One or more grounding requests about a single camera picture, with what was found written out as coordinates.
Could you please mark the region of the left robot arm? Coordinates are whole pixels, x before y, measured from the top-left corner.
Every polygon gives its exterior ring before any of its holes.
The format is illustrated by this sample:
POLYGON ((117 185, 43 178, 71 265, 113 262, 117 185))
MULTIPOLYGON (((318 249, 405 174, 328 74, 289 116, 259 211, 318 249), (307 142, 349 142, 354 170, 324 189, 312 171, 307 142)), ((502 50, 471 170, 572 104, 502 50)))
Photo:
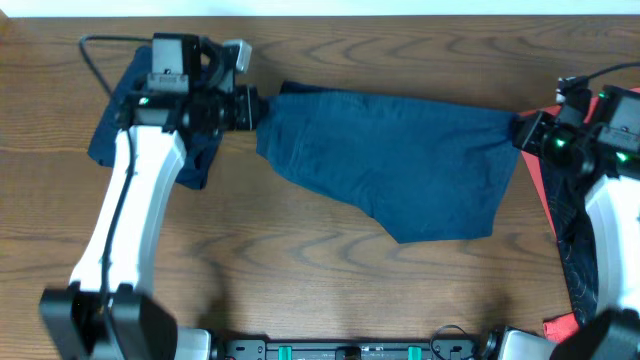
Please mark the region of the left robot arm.
POLYGON ((112 176, 94 232, 39 312, 64 359, 222 359, 211 331, 178 325, 154 300, 156 249, 180 173, 202 186, 212 144, 255 129, 267 105, 236 81, 252 53, 242 39, 157 33, 139 44, 148 68, 110 93, 112 176))

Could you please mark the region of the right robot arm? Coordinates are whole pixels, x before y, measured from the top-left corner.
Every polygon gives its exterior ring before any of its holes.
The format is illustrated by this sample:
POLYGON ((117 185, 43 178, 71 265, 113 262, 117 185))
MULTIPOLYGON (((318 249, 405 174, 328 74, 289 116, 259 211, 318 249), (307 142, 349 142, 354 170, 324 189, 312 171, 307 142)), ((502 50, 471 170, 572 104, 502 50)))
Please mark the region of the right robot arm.
POLYGON ((559 109, 514 122, 514 146, 558 171, 594 236, 594 319, 556 344, 507 327, 489 336, 486 359, 636 359, 639 356, 639 95, 584 77, 560 80, 559 109))

